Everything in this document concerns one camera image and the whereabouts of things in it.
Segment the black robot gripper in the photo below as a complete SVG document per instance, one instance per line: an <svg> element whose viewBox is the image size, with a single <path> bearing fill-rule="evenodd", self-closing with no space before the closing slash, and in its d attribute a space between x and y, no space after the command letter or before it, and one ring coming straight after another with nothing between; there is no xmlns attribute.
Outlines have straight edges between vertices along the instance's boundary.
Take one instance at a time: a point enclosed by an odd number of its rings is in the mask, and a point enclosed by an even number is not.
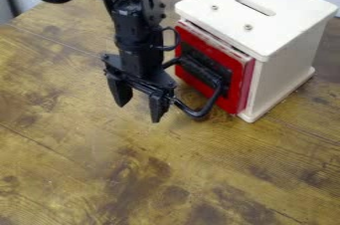
<svg viewBox="0 0 340 225"><path fill-rule="evenodd" d="M106 6L114 24L114 42L118 54L105 54L105 73L109 89L121 108L133 97L133 90L149 95L152 122L158 122L169 111L176 84L165 72L164 52L172 46L164 45L161 26L166 17L164 4L149 7L140 3L113 3Z"/></svg>

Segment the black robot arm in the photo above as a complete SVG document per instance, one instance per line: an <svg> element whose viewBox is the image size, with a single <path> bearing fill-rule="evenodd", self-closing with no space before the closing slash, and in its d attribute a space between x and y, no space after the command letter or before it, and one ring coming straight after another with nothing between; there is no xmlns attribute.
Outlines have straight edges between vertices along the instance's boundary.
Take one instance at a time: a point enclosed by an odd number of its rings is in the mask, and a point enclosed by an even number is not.
<svg viewBox="0 0 340 225"><path fill-rule="evenodd" d="M164 41L166 17L161 0L102 0L114 24L116 55L105 54L105 75L116 104L124 106L133 91L149 96L152 121L168 112L174 82L164 68L164 53L174 49Z"/></svg>

